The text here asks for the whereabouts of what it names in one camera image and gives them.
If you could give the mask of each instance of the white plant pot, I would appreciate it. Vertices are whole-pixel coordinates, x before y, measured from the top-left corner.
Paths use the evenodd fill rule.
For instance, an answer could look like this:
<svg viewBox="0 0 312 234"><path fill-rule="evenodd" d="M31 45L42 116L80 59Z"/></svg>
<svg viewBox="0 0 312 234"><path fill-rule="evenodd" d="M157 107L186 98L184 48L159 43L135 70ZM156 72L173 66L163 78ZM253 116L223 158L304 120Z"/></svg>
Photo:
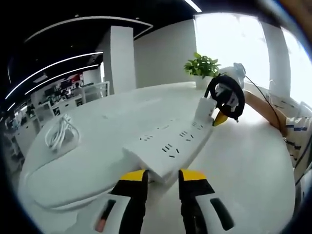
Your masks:
<svg viewBox="0 0 312 234"><path fill-rule="evenodd" d="M204 79L201 76L194 76L196 83L196 89L205 90L211 81L212 77L205 77Z"/></svg>

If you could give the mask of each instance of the white power strip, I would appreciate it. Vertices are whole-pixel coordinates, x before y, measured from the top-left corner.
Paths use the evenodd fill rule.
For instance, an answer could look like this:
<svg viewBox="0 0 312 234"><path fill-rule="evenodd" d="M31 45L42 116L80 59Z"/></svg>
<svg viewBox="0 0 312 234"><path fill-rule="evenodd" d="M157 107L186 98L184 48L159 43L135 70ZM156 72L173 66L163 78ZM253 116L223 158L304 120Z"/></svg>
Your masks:
<svg viewBox="0 0 312 234"><path fill-rule="evenodd" d="M215 104L202 98L193 121L171 120L124 146L124 155L149 170L154 180L166 183L172 173L187 168L207 142L213 130Z"/></svg>

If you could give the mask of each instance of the desk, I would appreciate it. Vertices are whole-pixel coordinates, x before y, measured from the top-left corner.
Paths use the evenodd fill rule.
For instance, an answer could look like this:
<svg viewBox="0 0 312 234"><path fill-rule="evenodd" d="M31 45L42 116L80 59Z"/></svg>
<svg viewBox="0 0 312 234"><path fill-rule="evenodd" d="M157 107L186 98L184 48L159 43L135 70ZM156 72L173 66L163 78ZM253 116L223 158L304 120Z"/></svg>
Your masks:
<svg viewBox="0 0 312 234"><path fill-rule="evenodd" d="M77 107L77 101L81 99L82 102L82 95L77 95L76 97L69 98L67 100L61 100L58 103L54 104L51 108L53 110L54 115L64 114L65 112Z"/></svg>
<svg viewBox="0 0 312 234"><path fill-rule="evenodd" d="M68 114L81 143L46 164L54 158L44 136L59 117L52 119L28 151L19 181L21 202L45 233L64 231L76 221L72 203L94 199L125 172L137 169L123 157L125 143L171 119L191 120L202 96L203 91L187 82L137 89L72 109ZM230 119L214 129L189 168L201 170L230 212L239 211L246 223L264 228L262 233L278 232L293 214L295 187L286 145L249 106L239 123ZM179 210L175 183L157 198L149 197L142 233L183 233Z"/></svg>
<svg viewBox="0 0 312 234"><path fill-rule="evenodd" d="M37 117L27 117L27 122L14 132L16 142L24 157L26 157L31 144L35 140L39 131L40 123Z"/></svg>

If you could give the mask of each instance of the power outlet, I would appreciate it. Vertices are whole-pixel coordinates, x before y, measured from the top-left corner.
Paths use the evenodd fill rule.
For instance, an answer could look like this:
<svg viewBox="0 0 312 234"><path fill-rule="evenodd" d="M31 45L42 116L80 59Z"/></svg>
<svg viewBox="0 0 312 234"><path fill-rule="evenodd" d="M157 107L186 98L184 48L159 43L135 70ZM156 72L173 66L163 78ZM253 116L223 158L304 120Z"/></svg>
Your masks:
<svg viewBox="0 0 312 234"><path fill-rule="evenodd" d="M205 122L171 120L125 145L123 152L150 170L154 180L166 183L173 172L191 164L212 133L212 124L211 117Z"/></svg>

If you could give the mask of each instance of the bright window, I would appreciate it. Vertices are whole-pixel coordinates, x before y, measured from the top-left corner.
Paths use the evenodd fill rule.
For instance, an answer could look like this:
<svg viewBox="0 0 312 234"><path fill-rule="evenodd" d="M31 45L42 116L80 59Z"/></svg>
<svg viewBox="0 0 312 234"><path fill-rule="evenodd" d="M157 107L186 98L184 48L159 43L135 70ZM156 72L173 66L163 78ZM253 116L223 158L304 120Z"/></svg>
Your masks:
<svg viewBox="0 0 312 234"><path fill-rule="evenodd" d="M219 59L220 68L240 62L257 85L269 88L270 64L263 29L257 18L233 13L195 17L197 51Z"/></svg>
<svg viewBox="0 0 312 234"><path fill-rule="evenodd" d="M312 106L312 65L302 44L282 28L291 65L291 98Z"/></svg>
<svg viewBox="0 0 312 234"><path fill-rule="evenodd" d="M104 63L103 62L101 62L101 64L100 64L99 72L101 75L101 82L104 82L105 73L104 73Z"/></svg>

